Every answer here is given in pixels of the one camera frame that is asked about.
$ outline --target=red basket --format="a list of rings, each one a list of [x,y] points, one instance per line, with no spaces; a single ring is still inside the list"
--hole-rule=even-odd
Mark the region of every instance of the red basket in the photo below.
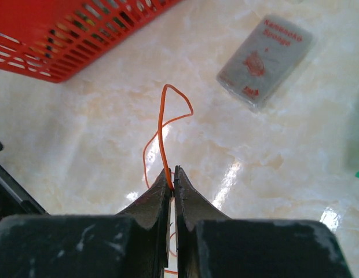
[[[0,0],[0,69],[59,83],[180,0]]]

